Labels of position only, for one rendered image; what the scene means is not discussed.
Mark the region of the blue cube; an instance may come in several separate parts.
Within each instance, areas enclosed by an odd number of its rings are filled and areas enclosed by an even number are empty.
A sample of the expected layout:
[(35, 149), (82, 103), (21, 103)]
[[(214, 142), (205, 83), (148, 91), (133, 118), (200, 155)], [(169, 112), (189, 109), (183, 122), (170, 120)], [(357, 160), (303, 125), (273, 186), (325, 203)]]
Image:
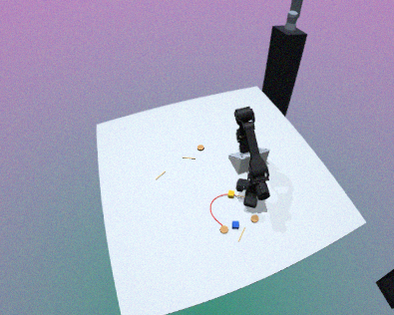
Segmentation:
[(233, 221), (233, 222), (232, 222), (232, 227), (231, 227), (231, 229), (238, 229), (238, 228), (239, 228), (238, 220)]

